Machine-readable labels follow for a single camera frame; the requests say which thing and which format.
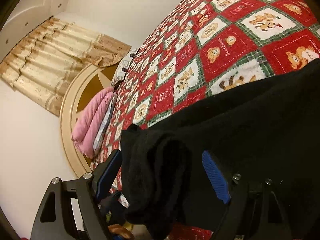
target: red fabric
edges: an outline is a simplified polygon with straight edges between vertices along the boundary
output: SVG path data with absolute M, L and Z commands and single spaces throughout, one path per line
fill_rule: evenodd
M 303 0 L 183 0 L 146 39 L 120 84 L 91 167 L 119 147 L 121 130 L 131 123 L 147 128 L 202 98 L 298 70 L 319 57 L 319 38 L 320 26 Z M 210 235 L 176 225 L 169 239 Z

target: screw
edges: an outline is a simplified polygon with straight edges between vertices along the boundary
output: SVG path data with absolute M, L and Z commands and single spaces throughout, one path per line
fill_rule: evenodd
M 53 183 L 53 184 L 57 184 L 59 181 L 60 181 L 59 178 L 54 178 L 54 179 L 52 180 L 52 183 Z
M 272 182 L 272 180 L 271 179 L 266 179 L 266 184 L 267 185 L 271 185 L 273 182 Z
M 92 173 L 87 172 L 83 175 L 84 179 L 90 179 L 92 177 Z
M 233 179 L 235 179 L 235 180 L 240 180 L 241 179 L 241 174 L 239 174 L 239 173 L 236 173 L 236 174 L 233 174 Z

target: red and white quilt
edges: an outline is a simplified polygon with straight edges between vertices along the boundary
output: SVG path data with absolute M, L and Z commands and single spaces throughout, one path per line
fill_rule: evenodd
M 320 55 L 320 25 L 304 0 L 183 0 L 143 43 L 125 80 L 94 169 L 121 131 L 147 128 L 244 83 L 298 70 Z M 121 172 L 114 183 L 121 188 Z M 174 227 L 170 239 L 209 239 Z

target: black cloth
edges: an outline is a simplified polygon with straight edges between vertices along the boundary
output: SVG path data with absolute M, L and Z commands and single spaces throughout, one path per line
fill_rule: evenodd
M 143 221 L 154 239 L 169 233 L 172 222 L 182 219 L 180 211 L 185 224 L 214 230 L 225 206 L 202 167 L 202 152 L 210 150 L 231 172 L 256 181 L 272 179 L 293 236 L 303 238 L 320 214 L 319 80 L 320 59 L 316 59 L 299 71 L 205 98 L 146 130 L 131 126 L 123 131 L 122 187 L 130 204 L 127 220 Z M 180 158 L 175 169 L 173 164 Z M 184 169 L 188 163 L 190 174 Z M 166 173 L 155 169 L 160 165 Z M 181 173 L 176 178 L 176 172 L 183 170 L 187 186 L 179 179 Z M 158 213 L 173 206 L 175 217 Z M 156 228 L 167 230 L 160 234 Z

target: beige curtain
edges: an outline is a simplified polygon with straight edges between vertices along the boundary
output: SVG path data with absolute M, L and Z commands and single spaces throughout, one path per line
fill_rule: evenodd
M 59 116 L 63 96 L 89 63 L 118 63 L 130 46 L 56 18 L 23 38 L 0 63 L 0 76 L 13 88 Z

